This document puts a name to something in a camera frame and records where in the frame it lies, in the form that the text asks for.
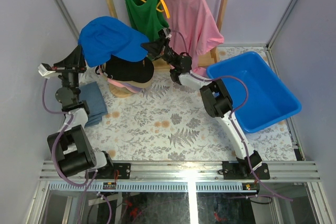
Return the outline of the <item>beige sport cap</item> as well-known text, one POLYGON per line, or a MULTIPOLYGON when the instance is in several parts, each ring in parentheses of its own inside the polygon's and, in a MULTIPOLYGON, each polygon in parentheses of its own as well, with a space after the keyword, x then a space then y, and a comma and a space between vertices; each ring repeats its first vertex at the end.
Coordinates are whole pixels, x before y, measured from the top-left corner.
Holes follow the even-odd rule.
POLYGON ((135 93, 140 92, 143 89, 146 89, 151 86, 153 79, 150 79, 147 82, 140 83, 140 82, 135 82, 135 81, 129 81, 128 84, 132 86, 131 90, 135 93))

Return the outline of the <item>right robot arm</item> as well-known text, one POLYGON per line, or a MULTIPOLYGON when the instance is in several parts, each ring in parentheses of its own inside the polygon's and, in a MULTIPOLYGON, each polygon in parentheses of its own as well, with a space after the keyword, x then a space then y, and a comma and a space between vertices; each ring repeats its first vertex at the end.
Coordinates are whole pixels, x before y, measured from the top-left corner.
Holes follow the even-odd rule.
POLYGON ((229 78, 238 81, 245 89, 246 97, 243 103, 247 102, 248 89, 238 78, 233 76, 223 76, 217 79, 204 78, 192 71, 192 58, 188 53, 177 54, 169 46, 170 39, 163 36, 155 42, 142 43, 141 47, 148 52, 151 60, 163 59, 173 66, 170 76, 173 82, 195 90, 199 90, 207 114, 215 118, 224 129, 227 137, 234 147, 240 175, 245 179, 257 176, 258 169, 263 162, 259 153, 248 142, 247 137, 240 127, 233 108, 233 100, 225 87, 222 79, 229 78))

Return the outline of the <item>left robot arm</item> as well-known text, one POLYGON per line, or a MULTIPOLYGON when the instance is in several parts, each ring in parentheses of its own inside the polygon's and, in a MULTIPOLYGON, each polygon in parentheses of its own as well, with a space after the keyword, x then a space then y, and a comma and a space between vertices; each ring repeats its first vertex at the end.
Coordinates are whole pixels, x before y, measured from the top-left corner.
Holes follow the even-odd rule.
POLYGON ((115 166, 107 152, 94 152, 85 134, 90 108, 81 100, 79 74, 87 70, 82 47, 78 45, 64 60, 50 66, 40 65, 50 76, 61 80, 55 97, 62 105, 60 114, 65 121, 58 133, 47 138, 51 157, 58 175, 71 183, 69 177, 85 173, 86 179, 109 179, 114 176, 115 166))

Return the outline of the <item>purple cap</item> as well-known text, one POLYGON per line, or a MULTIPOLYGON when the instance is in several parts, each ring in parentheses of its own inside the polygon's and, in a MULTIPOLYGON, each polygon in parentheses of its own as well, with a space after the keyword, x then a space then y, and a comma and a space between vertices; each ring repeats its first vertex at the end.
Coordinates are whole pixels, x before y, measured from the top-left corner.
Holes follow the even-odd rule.
POLYGON ((139 91, 138 91, 138 87, 135 87, 135 86, 133 86, 133 85, 131 85, 131 84, 128 84, 128 83, 123 82, 122 85, 123 85, 124 87, 126 87, 129 91, 133 92, 133 93, 137 93, 137 92, 139 92, 139 91))

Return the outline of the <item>blue cap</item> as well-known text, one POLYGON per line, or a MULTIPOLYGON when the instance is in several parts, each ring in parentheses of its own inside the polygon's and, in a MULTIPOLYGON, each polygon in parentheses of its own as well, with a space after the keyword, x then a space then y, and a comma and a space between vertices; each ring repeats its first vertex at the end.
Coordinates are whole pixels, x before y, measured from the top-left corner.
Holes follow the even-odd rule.
POLYGON ((110 16, 90 21, 78 39, 89 67, 102 65, 112 56, 129 62, 141 61, 148 54, 141 44, 147 42, 147 36, 110 16))

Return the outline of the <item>black sport cap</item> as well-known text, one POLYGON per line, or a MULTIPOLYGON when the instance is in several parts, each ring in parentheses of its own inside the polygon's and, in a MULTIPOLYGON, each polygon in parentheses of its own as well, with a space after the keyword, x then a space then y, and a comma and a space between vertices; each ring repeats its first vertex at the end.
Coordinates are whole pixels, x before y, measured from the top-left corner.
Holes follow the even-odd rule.
POLYGON ((154 65, 147 57, 137 62, 130 62, 112 56, 99 67, 106 77, 116 81, 146 83, 154 75, 154 65))

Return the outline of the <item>pink cap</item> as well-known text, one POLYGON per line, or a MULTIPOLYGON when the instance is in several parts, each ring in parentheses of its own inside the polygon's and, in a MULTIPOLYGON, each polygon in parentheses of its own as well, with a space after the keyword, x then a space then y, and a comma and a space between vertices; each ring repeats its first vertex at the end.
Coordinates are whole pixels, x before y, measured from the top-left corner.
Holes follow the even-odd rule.
POLYGON ((112 84, 112 85, 114 85, 114 86, 116 86, 116 87, 119 87, 119 88, 125 88, 125 87, 122 85, 122 83, 120 83, 120 82, 118 82, 118 81, 115 81, 115 80, 112 80, 111 78, 108 78, 108 77, 103 73, 103 71, 101 70, 101 67, 100 67, 100 66, 97 66, 97 67, 95 68, 95 73, 96 73, 97 75, 102 76, 102 77, 105 79, 105 81, 107 81, 108 83, 110 83, 110 84, 112 84))

